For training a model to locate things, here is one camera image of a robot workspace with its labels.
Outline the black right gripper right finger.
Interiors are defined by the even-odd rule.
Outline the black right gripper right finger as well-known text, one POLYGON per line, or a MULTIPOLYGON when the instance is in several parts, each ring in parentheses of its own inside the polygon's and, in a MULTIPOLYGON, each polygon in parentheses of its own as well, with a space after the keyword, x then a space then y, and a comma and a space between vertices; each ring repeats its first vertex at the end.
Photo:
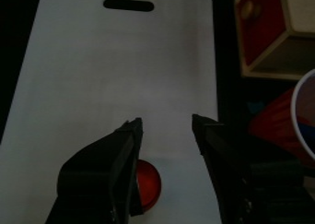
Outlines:
POLYGON ((192 115, 192 131, 212 180, 223 224, 248 224, 252 212, 247 190, 247 170, 231 147, 228 129, 214 119, 192 115))

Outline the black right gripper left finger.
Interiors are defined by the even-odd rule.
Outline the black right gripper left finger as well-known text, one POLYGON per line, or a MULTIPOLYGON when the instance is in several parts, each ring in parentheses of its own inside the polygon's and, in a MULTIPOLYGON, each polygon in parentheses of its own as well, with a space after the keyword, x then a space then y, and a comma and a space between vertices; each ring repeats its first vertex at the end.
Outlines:
POLYGON ((44 224, 128 224, 143 213, 135 175, 142 138, 136 118, 70 158, 44 224))

